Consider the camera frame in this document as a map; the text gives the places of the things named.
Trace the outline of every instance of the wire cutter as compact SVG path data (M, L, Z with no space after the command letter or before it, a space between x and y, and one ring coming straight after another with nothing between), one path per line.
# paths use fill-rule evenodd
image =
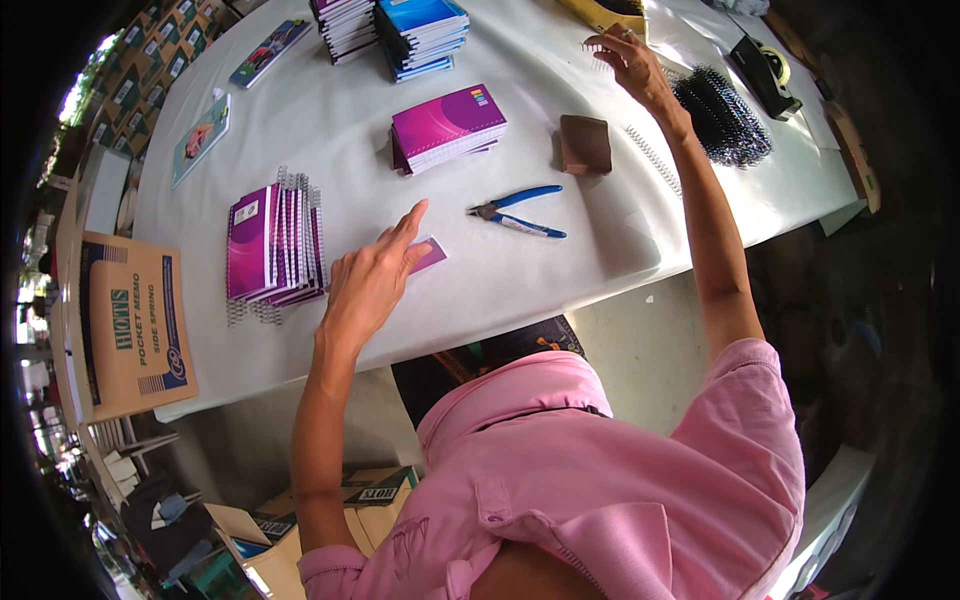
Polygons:
M474 206L467 211L467 214L474 217L481 217L486 221L498 223L502 226L510 229L516 229L517 231L522 231L524 233L531 233L533 235L539 235L542 237L564 238L566 237L566 233L562 231L547 228L543 225L534 225L533 223L522 221L517 217L511 217L509 215L503 215L497 212L498 208L506 208L507 206L521 203L528 198L536 198L537 196L543 196L544 194L553 194L561 191L562 189L564 189L562 185L544 185L541 187L532 187L530 189L525 189L522 192L516 192L515 194L501 198L500 200L494 200L488 204Z

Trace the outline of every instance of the person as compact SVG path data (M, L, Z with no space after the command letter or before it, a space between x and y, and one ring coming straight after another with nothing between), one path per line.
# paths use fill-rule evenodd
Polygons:
M425 476L365 558L339 495L344 405L360 348L427 252L409 246L420 202L332 266L292 441L308 598L763 598L790 561L804 464L724 191L654 54L620 25L588 43L676 161L711 361L703 390L665 437L610 419L596 372L563 346L469 380L423 415Z

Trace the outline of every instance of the brown sponge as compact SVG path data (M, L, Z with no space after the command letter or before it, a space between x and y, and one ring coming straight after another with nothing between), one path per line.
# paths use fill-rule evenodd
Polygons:
M607 175L613 170L607 122L573 114L560 115L560 152L564 173Z

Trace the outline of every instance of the hand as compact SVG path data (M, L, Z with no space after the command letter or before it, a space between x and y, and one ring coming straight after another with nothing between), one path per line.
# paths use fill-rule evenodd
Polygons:
M614 23L605 34L588 37L584 43L603 46L594 56L613 67L616 82L654 118L660 120L671 111L683 109L653 51L622 23Z
M427 204L427 200L419 201L395 228L381 233L376 243L333 262L326 314L314 333L318 347L345 352L355 359L387 321L403 296L410 270L430 253L429 244L410 246Z

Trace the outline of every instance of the stacked boxes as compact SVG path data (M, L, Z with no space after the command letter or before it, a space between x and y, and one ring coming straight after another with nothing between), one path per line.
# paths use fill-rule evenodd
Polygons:
M94 82L106 99L90 141L141 158L170 86L224 30L211 0L154 0L124 30Z

